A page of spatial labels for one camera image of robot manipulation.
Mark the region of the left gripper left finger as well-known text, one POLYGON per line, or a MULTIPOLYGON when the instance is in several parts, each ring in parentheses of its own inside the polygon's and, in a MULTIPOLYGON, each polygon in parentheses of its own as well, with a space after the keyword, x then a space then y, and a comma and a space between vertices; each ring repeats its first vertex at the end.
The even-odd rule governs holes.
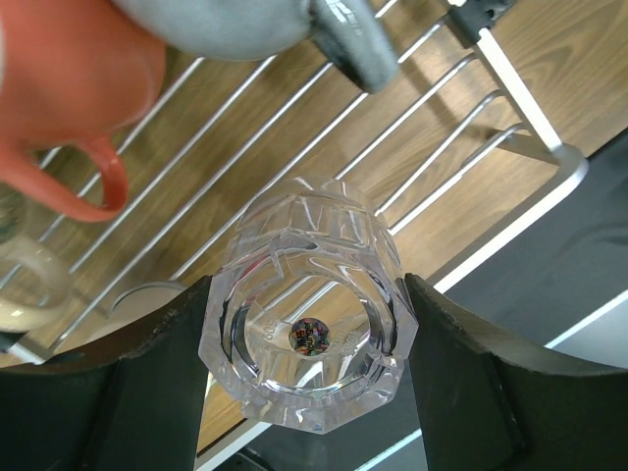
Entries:
POLYGON ((43 364, 2 369, 2 469, 193 469, 211 281, 43 364))

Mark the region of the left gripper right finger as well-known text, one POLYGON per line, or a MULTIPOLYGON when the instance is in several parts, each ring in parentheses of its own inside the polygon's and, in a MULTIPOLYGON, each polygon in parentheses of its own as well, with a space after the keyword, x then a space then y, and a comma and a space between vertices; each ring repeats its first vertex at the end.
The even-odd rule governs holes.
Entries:
POLYGON ((431 470, 624 470, 627 372, 543 347, 404 279, 431 470))

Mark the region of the steel tumbler cup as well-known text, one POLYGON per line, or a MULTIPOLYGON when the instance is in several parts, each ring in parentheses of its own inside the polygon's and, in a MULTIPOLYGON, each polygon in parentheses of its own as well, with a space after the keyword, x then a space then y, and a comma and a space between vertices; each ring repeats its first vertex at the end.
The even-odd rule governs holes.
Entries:
POLYGON ((109 316, 143 316, 164 306, 186 287, 176 282, 151 282, 130 288, 114 301, 109 316))

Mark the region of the beige ceramic mug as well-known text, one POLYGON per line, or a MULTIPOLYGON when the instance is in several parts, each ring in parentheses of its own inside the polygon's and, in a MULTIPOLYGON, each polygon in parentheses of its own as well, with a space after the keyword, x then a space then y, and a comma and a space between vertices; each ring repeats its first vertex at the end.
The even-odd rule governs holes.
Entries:
POLYGON ((29 205, 1 185, 1 330, 26 333, 62 317, 73 281, 65 264, 27 234, 29 205))

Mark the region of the clear glass cup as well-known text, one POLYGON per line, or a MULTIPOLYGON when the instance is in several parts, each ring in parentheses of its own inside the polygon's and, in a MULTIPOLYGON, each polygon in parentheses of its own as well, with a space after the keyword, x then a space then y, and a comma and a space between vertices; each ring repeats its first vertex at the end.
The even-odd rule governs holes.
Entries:
POLYGON ((198 352, 244 417, 326 434, 393 400, 417 331, 373 203, 343 181, 297 177, 239 218, 198 352))

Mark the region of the orange mug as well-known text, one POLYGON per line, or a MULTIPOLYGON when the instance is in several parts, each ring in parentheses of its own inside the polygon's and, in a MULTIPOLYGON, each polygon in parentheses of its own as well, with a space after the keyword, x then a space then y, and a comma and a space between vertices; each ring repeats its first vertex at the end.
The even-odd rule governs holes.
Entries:
POLYGON ((109 135, 147 115, 165 68, 164 42, 110 1, 2 2, 2 183, 75 220, 114 218, 127 203, 129 181, 109 135), (100 203, 30 157, 68 144, 97 167, 100 203))

